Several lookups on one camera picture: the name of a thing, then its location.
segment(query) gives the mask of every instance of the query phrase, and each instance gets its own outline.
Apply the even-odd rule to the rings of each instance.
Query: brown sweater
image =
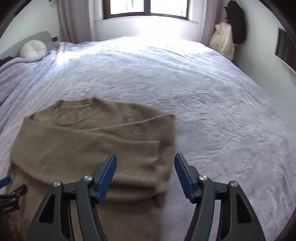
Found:
[[[13,215],[22,237],[54,181],[76,182],[110,153],[117,155],[117,169],[106,199],[97,205],[108,241],[160,240],[174,155],[174,115],[96,98],[58,101],[24,119],[10,155],[13,182],[7,190],[22,183],[28,187]],[[80,241],[75,205],[73,201],[73,229]]]

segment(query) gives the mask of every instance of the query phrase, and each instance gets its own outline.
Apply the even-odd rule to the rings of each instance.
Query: white bedsheet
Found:
[[[40,62],[7,63],[0,79],[16,70],[19,83],[0,107],[0,177],[25,116],[60,99],[95,96],[175,113],[176,152],[214,181],[236,180],[267,241],[290,218],[296,200],[295,158],[285,123],[253,80],[204,45],[139,37],[61,43]],[[173,170],[162,241],[184,240],[194,208]]]

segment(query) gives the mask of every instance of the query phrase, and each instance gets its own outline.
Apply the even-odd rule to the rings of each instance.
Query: black coat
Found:
[[[232,29],[233,42],[235,44],[241,44],[247,38],[244,11],[235,1],[230,1],[225,9],[227,13],[227,21]]]

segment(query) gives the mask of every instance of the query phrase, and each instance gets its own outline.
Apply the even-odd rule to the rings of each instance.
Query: lavender curtain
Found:
[[[205,23],[201,43],[208,46],[215,30],[215,24],[221,23],[226,18],[224,7],[229,0],[205,0]]]
[[[61,41],[74,44],[89,42],[89,0],[58,0]]]

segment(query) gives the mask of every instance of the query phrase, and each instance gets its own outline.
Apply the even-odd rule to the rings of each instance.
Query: window frame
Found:
[[[186,17],[170,15],[170,14],[162,14],[162,13],[151,13],[151,0],[144,0],[143,12],[126,12],[126,13],[118,13],[118,14],[111,14],[110,0],[102,0],[102,3],[103,3],[103,19],[119,18],[119,17],[127,17],[127,16],[162,16],[162,17],[189,20],[190,0],[187,0]]]

